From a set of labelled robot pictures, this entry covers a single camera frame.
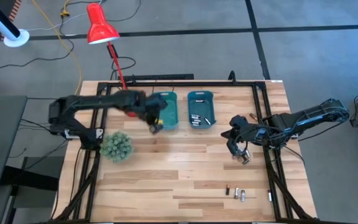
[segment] wooden table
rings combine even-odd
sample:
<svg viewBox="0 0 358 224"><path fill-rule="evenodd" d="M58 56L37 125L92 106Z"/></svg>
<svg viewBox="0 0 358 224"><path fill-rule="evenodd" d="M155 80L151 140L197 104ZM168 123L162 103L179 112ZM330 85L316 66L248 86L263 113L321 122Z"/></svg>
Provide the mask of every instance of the wooden table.
<svg viewBox="0 0 358 224"><path fill-rule="evenodd" d="M266 84L272 113L289 112L283 83L266 81ZM81 95L95 95L97 85L98 81L83 82ZM130 89L152 92L152 87ZM217 122L210 129L193 129L189 125L186 98L189 91L195 90L209 90L214 93ZM157 91L172 91L172 87L155 87L154 92ZM250 113L255 114L252 89L245 86L175 87L174 91L178 95L179 117L175 130L163 130L153 136L147 125L137 118L129 118L118 110L109 110L106 132L127 133L132 138L135 153L120 164L113 164L102 157L91 221L274 220L272 203L269 202L267 192L269 183L262 148L249 144L252 160L243 166L232 158L226 147L226 139L220 136L221 132L231 128L229 121L237 114L256 123L249 116ZM76 118L89 126L91 114L91 111L79 111ZM79 146L79 141L72 141L67 147L55 216L69 203ZM297 141L290 141L288 147L300 153ZM83 156L84 152L81 151L76 168L75 192ZM283 149L281 159L289 191L307 213L316 216L302 161L286 149ZM231 186L230 196L225 195L226 184ZM235 187L245 190L245 202L233 199ZM279 196L280 208L285 217L281 194ZM86 192L80 217L84 217L87 198Z"/></svg>

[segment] white stand base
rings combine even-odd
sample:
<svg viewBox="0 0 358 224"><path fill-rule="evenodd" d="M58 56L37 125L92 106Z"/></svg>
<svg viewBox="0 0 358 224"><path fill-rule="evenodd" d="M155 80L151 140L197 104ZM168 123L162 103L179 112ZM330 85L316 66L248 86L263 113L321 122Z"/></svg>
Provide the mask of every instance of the white stand base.
<svg viewBox="0 0 358 224"><path fill-rule="evenodd" d="M19 29L19 31L19 38L16 40L9 40L8 38L4 37L4 44L8 47L20 47L27 43L27 41L30 39L30 34L24 29Z"/></svg>

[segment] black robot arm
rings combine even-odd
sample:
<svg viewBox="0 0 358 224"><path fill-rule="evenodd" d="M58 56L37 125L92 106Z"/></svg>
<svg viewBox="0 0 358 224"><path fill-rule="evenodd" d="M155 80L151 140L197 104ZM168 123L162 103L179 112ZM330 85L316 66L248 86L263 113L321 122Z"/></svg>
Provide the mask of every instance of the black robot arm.
<svg viewBox="0 0 358 224"><path fill-rule="evenodd" d="M75 112L115 108L125 113L134 113L155 134L162 129L158 117L164 106L159 95L146 97L143 91L121 90L109 96L67 96L49 105L48 121L51 132L62 133L66 138L80 138L82 149L97 150L103 139L103 130L86 128L74 118Z"/></svg>
<svg viewBox="0 0 358 224"><path fill-rule="evenodd" d="M237 146L239 142L251 142L259 146L281 148L292 136L301 135L304 131L323 122L345 122L349 119L349 111L339 101L329 99L318 106L297 113L275 114L262 119L262 124L248 123L243 116L235 116L230 120L231 130L221 134L228 139L227 147L231 154L248 162L249 153Z"/></svg>

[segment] green plastic bin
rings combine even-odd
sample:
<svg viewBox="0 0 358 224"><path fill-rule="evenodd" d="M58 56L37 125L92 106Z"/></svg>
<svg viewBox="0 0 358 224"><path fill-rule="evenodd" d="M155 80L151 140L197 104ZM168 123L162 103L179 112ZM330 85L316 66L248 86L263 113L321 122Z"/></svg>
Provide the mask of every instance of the green plastic bin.
<svg viewBox="0 0 358 224"><path fill-rule="evenodd" d="M189 122L192 128L195 129L207 129L210 128L215 120L215 112L214 112L214 103L213 103L214 94L210 91L191 91L187 95L187 103L189 110ZM198 103L196 100L203 100L204 102ZM199 126L194 126L191 123L191 115L197 114L200 115L201 123Z"/></svg>
<svg viewBox="0 0 358 224"><path fill-rule="evenodd" d="M167 107L160 111L159 119L163 121L164 129L175 129L178 125L177 94L172 91L156 92L167 103Z"/></svg>

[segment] lamp shade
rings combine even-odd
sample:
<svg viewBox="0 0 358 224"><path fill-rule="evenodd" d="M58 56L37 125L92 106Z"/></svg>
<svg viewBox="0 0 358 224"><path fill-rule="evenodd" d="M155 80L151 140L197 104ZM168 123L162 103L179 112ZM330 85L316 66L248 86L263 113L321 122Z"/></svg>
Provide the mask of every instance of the lamp shade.
<svg viewBox="0 0 358 224"><path fill-rule="evenodd" d="M86 7L91 28L88 31L88 44L99 44L119 38L117 30L107 23L103 8L98 3Z"/></svg>

